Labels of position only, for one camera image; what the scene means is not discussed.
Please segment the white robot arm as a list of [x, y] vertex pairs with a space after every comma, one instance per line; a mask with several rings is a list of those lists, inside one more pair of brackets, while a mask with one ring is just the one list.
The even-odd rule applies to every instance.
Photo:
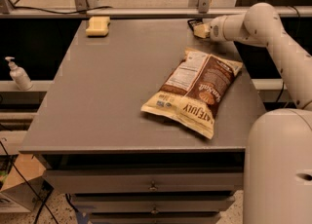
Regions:
[[312, 224], [312, 56], [287, 33], [276, 9], [267, 3], [201, 22], [192, 30], [214, 42], [265, 48], [294, 104], [265, 113], [251, 128], [243, 224]]

